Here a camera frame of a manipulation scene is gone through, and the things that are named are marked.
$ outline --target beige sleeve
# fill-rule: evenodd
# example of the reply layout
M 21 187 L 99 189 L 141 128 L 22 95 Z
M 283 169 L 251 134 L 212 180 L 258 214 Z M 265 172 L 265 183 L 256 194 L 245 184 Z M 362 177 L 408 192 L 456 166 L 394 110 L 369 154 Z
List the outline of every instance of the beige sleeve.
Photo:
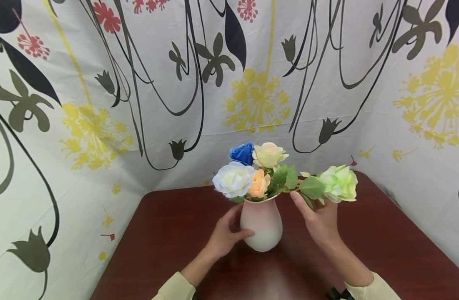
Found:
M 355 300 L 401 300 L 384 279 L 376 273 L 373 275 L 374 281 L 367 287 L 352 287 L 346 284 Z
M 159 289 L 153 300 L 191 300 L 195 288 L 177 272 Z

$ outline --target red flower print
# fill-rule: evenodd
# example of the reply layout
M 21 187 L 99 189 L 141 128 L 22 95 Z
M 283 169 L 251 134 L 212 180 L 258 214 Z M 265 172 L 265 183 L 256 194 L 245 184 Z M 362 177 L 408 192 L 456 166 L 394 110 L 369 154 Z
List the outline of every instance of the red flower print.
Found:
M 99 4 L 98 2 L 94 2 L 93 9 L 99 24 L 104 22 L 106 32 L 114 33 L 121 30 L 121 26 L 119 26 L 121 20 L 114 15 L 113 10 L 107 7 L 105 3 Z
M 351 165 L 354 167 L 355 165 L 357 165 L 358 163 L 356 163 L 356 161 L 354 160 L 353 158 L 353 155 L 351 155 L 351 159 L 353 160 L 353 162 L 351 163 Z
M 156 0 L 157 3 L 159 3 L 159 7 L 161 7 L 161 11 L 165 8 L 164 4 L 169 1 L 169 0 Z
M 149 10 L 150 13 L 154 12 L 156 7 L 157 4 L 155 0 L 148 0 L 148 2 L 146 2 L 146 10 Z
M 256 0 L 240 0 L 238 2 L 238 13 L 244 21 L 249 20 L 250 23 L 256 18 L 258 10 L 255 10 Z
M 142 12 L 141 6 L 144 4 L 144 0 L 134 0 L 133 4 L 134 4 L 134 13 L 141 13 Z
M 115 236 L 114 233 L 111 233 L 111 234 L 100 234 L 100 236 L 102 236 L 102 237 L 109 237 L 111 241 L 113 241 L 113 240 L 116 238 L 116 236 Z
M 49 48 L 43 47 L 43 41 L 37 35 L 19 35 L 18 46 L 26 51 L 27 54 L 33 57 L 42 57 L 43 60 L 48 59 Z

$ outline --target person's left hand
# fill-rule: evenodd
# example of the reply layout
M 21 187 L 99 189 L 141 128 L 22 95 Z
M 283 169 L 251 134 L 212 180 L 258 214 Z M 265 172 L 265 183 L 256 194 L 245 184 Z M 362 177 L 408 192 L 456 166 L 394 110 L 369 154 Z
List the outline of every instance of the person's left hand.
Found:
M 239 217 L 242 209 L 242 203 L 234 206 L 216 223 L 216 228 L 205 247 L 205 250 L 214 259 L 225 256 L 238 241 L 254 235 L 254 231 L 250 229 L 239 231 Z

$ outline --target red-brown tabletop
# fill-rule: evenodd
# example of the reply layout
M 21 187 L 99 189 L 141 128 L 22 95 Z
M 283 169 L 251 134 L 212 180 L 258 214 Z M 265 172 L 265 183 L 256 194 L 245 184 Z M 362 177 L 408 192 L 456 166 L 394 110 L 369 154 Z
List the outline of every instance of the red-brown tabletop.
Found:
M 358 201 L 341 203 L 343 240 L 403 300 L 459 300 L 459 269 L 365 175 Z M 201 300 L 325 300 L 342 278 L 312 241 L 289 195 L 276 199 L 283 237 L 258 253 L 240 242 L 197 288 Z M 144 196 L 92 300 L 150 300 L 202 249 L 233 205 L 213 187 Z

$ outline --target fabric backdrop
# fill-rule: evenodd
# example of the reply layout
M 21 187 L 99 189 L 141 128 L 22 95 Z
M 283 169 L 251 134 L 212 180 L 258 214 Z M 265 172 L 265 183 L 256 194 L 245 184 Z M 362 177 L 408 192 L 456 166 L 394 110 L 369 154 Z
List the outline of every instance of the fabric backdrop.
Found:
M 88 299 L 145 193 L 248 140 L 459 266 L 459 0 L 0 0 L 0 300 Z

